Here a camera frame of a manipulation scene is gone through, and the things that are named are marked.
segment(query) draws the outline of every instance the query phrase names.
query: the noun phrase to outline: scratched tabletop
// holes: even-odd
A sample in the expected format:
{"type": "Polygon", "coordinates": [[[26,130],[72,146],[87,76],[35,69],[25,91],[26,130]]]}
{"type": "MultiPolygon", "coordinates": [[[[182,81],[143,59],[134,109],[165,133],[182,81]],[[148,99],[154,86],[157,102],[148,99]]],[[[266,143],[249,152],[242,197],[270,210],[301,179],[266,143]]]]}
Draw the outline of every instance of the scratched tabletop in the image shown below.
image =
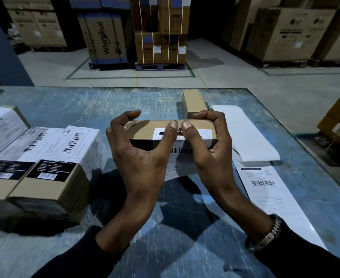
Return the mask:
{"type": "MultiPolygon", "coordinates": [[[[182,90],[178,88],[2,88],[0,104],[17,105],[32,126],[96,128],[108,149],[105,130],[124,111],[140,109],[142,120],[184,118],[182,90]]],[[[277,149],[281,161],[273,162],[276,171],[327,249],[340,257],[337,183],[247,89],[200,91],[209,105],[241,107],[277,149]]],[[[52,236],[40,235],[38,224],[29,227],[27,236],[0,228],[1,278],[30,277],[73,246],[89,226],[102,226],[114,216],[125,196],[112,158],[103,173],[91,187],[89,206],[80,225],[56,231],[52,236]]],[[[234,175],[242,187],[238,174],[234,175]]],[[[167,181],[150,219],[110,277],[274,277],[245,250],[245,238],[242,230],[207,196],[198,175],[167,181]]]]}

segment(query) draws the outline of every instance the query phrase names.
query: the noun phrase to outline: finger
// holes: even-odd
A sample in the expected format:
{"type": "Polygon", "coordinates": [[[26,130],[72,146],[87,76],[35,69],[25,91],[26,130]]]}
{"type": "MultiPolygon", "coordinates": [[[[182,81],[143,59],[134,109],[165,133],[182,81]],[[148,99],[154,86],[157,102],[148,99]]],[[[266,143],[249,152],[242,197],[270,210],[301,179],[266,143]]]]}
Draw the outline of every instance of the finger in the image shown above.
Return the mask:
{"type": "Polygon", "coordinates": [[[210,152],[205,145],[205,141],[202,140],[200,133],[189,120],[184,120],[181,127],[184,137],[192,146],[195,163],[201,163],[210,155],[210,152]]]}
{"type": "Polygon", "coordinates": [[[140,116],[140,110],[126,111],[111,121],[110,128],[107,129],[106,135],[108,140],[115,144],[128,142],[125,136],[124,126],[128,121],[132,121],[140,116]]]}
{"type": "Polygon", "coordinates": [[[168,123],[164,135],[162,136],[159,145],[154,150],[154,154],[159,158],[168,158],[170,157],[170,152],[176,138],[178,136],[178,121],[173,120],[168,123]]]}
{"type": "Polygon", "coordinates": [[[219,141],[230,140],[227,121],[223,112],[204,110],[193,114],[194,119],[207,119],[214,122],[216,135],[219,141]]]}

